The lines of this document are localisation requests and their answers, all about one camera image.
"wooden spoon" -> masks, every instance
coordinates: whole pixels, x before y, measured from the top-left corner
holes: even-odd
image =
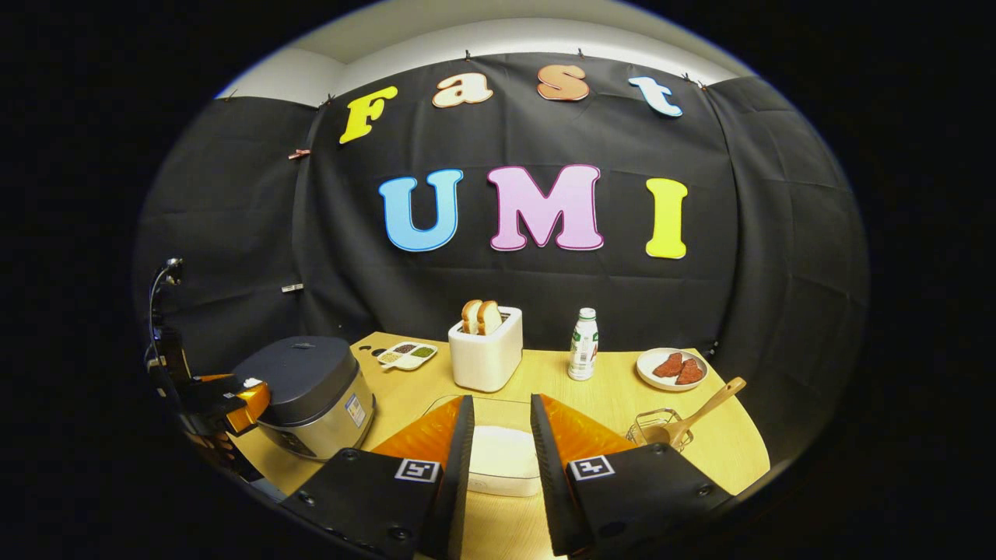
[[[733,397],[737,394],[744,386],[747,385],[742,378],[734,378],[730,383],[726,384],[719,391],[716,392],[702,408],[698,410],[694,415],[679,421],[673,421],[668,423],[660,424],[658,427],[667,432],[667,444],[671,447],[678,448],[681,445],[681,440],[684,438],[685,433],[691,427],[692,424],[702,417],[709,414],[713,409],[722,405],[727,399]]]

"black cable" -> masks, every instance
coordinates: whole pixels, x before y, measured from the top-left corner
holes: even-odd
[[[159,280],[168,270],[169,267],[166,266],[159,271],[158,275],[155,277],[155,280],[152,281],[152,287],[148,291],[148,339],[152,344],[152,348],[155,350],[155,362],[160,367],[165,367],[165,364],[162,362],[162,357],[159,355],[159,346],[155,343],[155,329],[152,327],[152,301],[155,299],[155,289],[159,285]]]
[[[155,345],[155,342],[148,343],[148,348],[146,348],[145,349],[145,353],[141,355],[141,362],[144,365],[146,371],[148,371],[148,351],[152,350],[152,347],[154,345]]]

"rice cooker lid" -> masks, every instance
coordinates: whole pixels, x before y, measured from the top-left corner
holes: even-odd
[[[270,387],[270,405],[259,420],[293,426],[317,420],[342,399],[360,371],[350,345],[331,337],[291,337],[253,354],[232,372]]]

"plastic bottle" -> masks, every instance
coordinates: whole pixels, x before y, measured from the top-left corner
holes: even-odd
[[[595,310],[582,308],[578,312],[578,323],[571,337],[571,361],[567,375],[575,381],[589,379],[595,372],[595,357],[599,352],[599,326],[595,322]]]

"ceiling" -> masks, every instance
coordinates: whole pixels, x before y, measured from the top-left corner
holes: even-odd
[[[674,45],[738,76],[754,74],[718,47],[655,14],[610,0],[384,0],[288,46],[350,64],[419,35],[507,18],[555,18],[615,27]]]

